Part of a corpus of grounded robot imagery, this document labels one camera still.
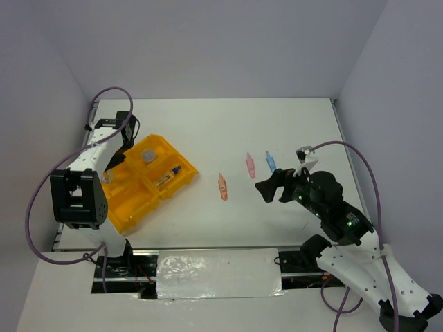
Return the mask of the orange highlighter pen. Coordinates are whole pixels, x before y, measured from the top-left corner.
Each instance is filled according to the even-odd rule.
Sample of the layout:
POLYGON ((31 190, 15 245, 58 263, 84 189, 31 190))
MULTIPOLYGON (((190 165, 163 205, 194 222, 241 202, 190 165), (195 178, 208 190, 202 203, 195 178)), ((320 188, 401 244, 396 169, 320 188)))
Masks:
POLYGON ((227 191, 227 186, 226 186, 226 180, 223 177, 222 173, 219 173, 218 186, 219 186, 219 193, 220 193, 221 199, 224 201, 227 201, 228 200, 228 191, 227 191))

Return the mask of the pink highlighter pen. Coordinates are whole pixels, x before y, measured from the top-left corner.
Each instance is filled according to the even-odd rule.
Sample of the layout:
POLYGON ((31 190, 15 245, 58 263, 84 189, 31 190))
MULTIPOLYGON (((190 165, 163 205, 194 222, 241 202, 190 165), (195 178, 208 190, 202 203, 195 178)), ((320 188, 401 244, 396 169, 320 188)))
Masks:
POLYGON ((255 163, 249 153, 246 154, 246 166, 250 178, 255 178, 255 163))

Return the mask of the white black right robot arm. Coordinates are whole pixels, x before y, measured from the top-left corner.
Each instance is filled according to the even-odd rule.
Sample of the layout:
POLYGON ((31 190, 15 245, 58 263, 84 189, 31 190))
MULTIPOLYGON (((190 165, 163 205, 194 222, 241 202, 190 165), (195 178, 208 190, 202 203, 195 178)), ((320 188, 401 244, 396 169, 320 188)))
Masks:
POLYGON ((320 219, 323 235, 315 234, 301 245, 301 263, 307 270, 332 274, 378 313, 386 331, 424 331, 428 321, 442 310, 442 297, 423 289, 379 245, 373 224, 343 199, 343 187, 326 171, 306 168, 276 169, 255 184, 265 202, 295 201, 320 219))

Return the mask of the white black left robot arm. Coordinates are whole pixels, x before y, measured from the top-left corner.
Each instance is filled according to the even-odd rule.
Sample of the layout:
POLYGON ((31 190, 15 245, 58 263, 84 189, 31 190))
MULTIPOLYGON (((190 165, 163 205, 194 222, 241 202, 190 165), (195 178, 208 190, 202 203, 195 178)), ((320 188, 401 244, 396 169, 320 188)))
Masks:
POLYGON ((100 119, 91 128, 91 148, 81 152, 66 169, 56 169, 50 175, 55 220, 95 246, 105 244, 107 258, 99 255, 98 264, 121 276, 134 271, 136 259, 129 241, 109 219, 110 203, 102 183, 105 172, 121 164, 124 152, 134 146, 136 121, 128 111, 100 119))

